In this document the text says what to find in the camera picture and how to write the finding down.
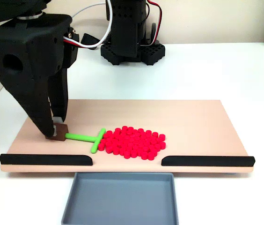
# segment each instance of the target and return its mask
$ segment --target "table surface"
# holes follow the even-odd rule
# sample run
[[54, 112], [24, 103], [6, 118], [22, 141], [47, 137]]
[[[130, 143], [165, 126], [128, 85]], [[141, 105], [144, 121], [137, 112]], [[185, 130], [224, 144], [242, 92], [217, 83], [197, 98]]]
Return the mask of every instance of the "table surface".
[[[219, 99], [246, 151], [251, 174], [177, 173], [180, 224], [264, 224], [264, 43], [166, 45], [153, 67], [112, 66], [80, 49], [68, 71], [71, 99]], [[27, 115], [0, 92], [0, 154]], [[0, 171], [0, 224], [60, 224], [74, 173]]]

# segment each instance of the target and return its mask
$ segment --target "wooden platform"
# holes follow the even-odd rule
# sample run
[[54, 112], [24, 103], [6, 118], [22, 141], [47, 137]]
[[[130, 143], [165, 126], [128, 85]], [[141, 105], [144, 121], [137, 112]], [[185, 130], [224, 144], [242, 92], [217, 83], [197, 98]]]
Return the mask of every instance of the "wooden platform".
[[70, 100], [69, 132], [97, 136], [101, 128], [132, 126], [163, 133], [167, 147], [153, 161], [105, 151], [92, 143], [47, 140], [28, 118], [8, 154], [88, 155], [92, 166], [1, 165], [6, 172], [207, 172], [248, 173], [253, 167], [162, 166], [166, 156], [248, 156], [219, 100]]

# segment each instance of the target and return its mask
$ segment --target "white wire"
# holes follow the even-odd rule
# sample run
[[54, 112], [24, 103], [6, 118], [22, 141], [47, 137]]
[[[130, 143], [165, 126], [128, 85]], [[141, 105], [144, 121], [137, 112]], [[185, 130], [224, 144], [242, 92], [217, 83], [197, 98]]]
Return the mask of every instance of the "white wire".
[[[108, 7], [109, 7], [109, 24], [108, 24], [108, 28], [106, 30], [106, 33], [104, 34], [103, 38], [96, 44], [94, 45], [83, 45], [81, 44], [80, 42], [78, 41], [75, 41], [73, 39], [70, 39], [68, 37], [63, 37], [64, 40], [67, 40], [67, 41], [70, 41], [72, 43], [75, 43], [76, 45], [79, 45], [80, 47], [82, 48], [95, 48], [95, 47], [98, 47], [100, 44], [103, 43], [103, 41], [107, 38], [108, 34], [110, 33], [111, 31], [111, 25], [112, 25], [112, 19], [113, 19], [113, 12], [112, 12], [112, 5], [111, 5], [111, 1], [110, 0], [107, 0], [107, 3], [108, 3]], [[97, 3], [97, 4], [94, 4], [92, 6], [88, 6], [82, 10], [80, 10], [78, 13], [82, 12], [83, 10], [89, 8], [89, 7], [93, 7], [93, 6], [97, 6], [97, 5], [102, 5], [102, 3]]]
[[106, 5], [106, 2], [99, 2], [99, 3], [96, 3], [96, 4], [93, 4], [91, 6], [87, 6], [81, 10], [79, 10], [77, 13], [75, 13], [74, 15], [72, 15], [72, 18], [74, 18], [76, 15], [78, 15], [80, 12], [84, 11], [85, 9], [88, 9], [90, 7], [93, 7], [93, 6], [99, 6], [99, 5]]

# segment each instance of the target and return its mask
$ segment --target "plastic tray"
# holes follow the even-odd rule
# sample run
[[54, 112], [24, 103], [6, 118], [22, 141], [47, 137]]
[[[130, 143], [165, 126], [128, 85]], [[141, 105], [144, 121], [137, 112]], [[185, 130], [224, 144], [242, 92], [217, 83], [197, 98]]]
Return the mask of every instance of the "plastic tray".
[[171, 173], [76, 173], [63, 225], [178, 225]]

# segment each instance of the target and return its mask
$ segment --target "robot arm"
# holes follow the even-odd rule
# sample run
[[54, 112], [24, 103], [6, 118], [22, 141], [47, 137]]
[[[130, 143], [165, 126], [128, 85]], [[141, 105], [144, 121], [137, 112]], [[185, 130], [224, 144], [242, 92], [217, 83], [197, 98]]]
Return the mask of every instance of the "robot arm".
[[[50, 1], [0, 0], [0, 22], [11, 19], [0, 26], [0, 82], [49, 138], [55, 135], [51, 113], [66, 118], [66, 73], [76, 61], [78, 47], [83, 47], [69, 15], [42, 12]], [[108, 3], [113, 9], [112, 32], [111, 40], [101, 47], [103, 57], [113, 65], [122, 61], [153, 65], [165, 55], [164, 46], [155, 44], [161, 18], [152, 32], [155, 38], [147, 44], [146, 0]], [[108, 4], [106, 10], [110, 20]]]

